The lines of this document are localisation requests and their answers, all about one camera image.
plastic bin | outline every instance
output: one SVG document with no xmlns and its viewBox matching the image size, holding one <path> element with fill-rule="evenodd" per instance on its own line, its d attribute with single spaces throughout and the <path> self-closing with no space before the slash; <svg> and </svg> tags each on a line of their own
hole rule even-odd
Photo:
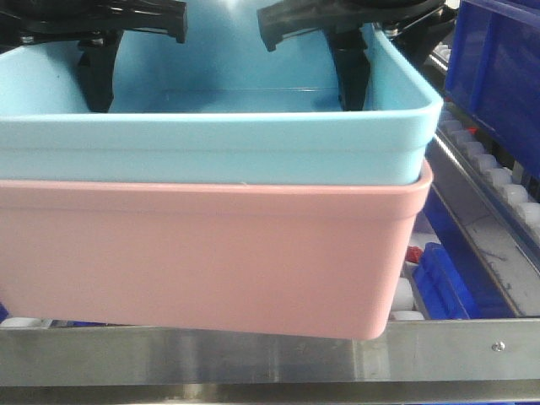
<svg viewBox="0 0 540 405">
<path fill-rule="evenodd" d="M 0 299 L 18 316 L 375 338 L 431 181 L 427 164 L 409 186 L 0 181 Z"/>
<path fill-rule="evenodd" d="M 0 55 L 0 178 L 415 182 L 440 97 L 380 31 L 366 26 L 370 111 L 340 111 L 322 33 L 267 52 L 257 9 L 271 3 L 189 3 L 185 45 L 126 32 L 109 114 L 88 113 L 75 80 L 75 43 Z"/>
<path fill-rule="evenodd" d="M 426 244 L 413 278 L 431 319 L 481 317 L 473 296 L 442 245 Z"/>
<path fill-rule="evenodd" d="M 462 0 L 445 86 L 456 104 L 540 178 L 538 38 L 538 0 Z"/>
<path fill-rule="evenodd" d="M 0 322 L 6 319 L 8 315 L 8 311 L 3 307 L 2 303 L 0 303 Z"/>
</svg>

red object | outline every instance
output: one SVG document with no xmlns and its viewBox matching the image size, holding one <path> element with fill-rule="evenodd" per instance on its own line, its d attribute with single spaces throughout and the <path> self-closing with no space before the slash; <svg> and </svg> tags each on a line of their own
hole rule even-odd
<svg viewBox="0 0 540 405">
<path fill-rule="evenodd" d="M 422 249 L 417 246 L 409 246 L 407 248 L 407 255 L 405 256 L 406 262 L 411 262 L 418 264 L 420 262 L 420 257 L 422 257 Z"/>
</svg>

blue object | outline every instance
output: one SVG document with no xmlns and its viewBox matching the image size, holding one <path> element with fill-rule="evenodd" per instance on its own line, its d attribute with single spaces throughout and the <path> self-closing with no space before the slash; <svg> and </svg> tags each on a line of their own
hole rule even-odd
<svg viewBox="0 0 540 405">
<path fill-rule="evenodd" d="M 424 213 L 479 308 L 479 317 L 485 319 L 513 317 L 513 312 L 493 279 L 485 272 L 478 256 L 463 237 L 463 233 L 433 188 L 429 192 Z"/>
<path fill-rule="evenodd" d="M 448 95 L 540 178 L 540 2 L 462 0 Z"/>
<path fill-rule="evenodd" d="M 426 245 L 413 277 L 431 319 L 480 317 L 473 296 L 442 245 Z"/>
<path fill-rule="evenodd" d="M 3 305 L 0 303 L 0 322 L 8 317 L 8 310 L 6 310 Z"/>
<path fill-rule="evenodd" d="M 438 405 L 516 405 L 516 402 L 460 402 L 460 403 L 440 403 Z"/>
<path fill-rule="evenodd" d="M 272 3 L 192 2 L 184 45 L 126 32 L 109 114 L 88 113 L 75 43 L 0 55 L 0 178 L 415 182 L 441 98 L 367 25 L 369 111 L 341 111 L 321 32 L 266 50 L 257 9 Z"/>
<path fill-rule="evenodd" d="M 73 321 L 71 322 L 72 327 L 103 327 L 105 323 L 100 322 L 82 322 L 82 321 Z"/>
</svg>

stacked bins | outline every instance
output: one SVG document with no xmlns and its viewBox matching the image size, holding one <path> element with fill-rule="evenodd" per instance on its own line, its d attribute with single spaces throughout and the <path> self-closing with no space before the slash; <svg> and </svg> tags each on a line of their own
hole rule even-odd
<svg viewBox="0 0 540 405">
<path fill-rule="evenodd" d="M 0 300 L 12 313 L 383 331 L 441 100 L 366 26 L 368 111 L 340 111 L 320 33 L 266 52 L 255 16 L 269 3 L 190 3 L 182 46 L 126 33 L 109 114 L 86 110 L 74 44 L 0 57 Z"/>
</svg>

pink plastic bin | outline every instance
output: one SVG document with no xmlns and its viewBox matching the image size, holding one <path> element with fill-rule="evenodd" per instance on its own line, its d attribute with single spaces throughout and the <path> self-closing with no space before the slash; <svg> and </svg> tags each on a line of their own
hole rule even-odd
<svg viewBox="0 0 540 405">
<path fill-rule="evenodd" d="M 17 316 L 379 336 L 432 181 L 242 186 L 0 181 Z"/>
</svg>

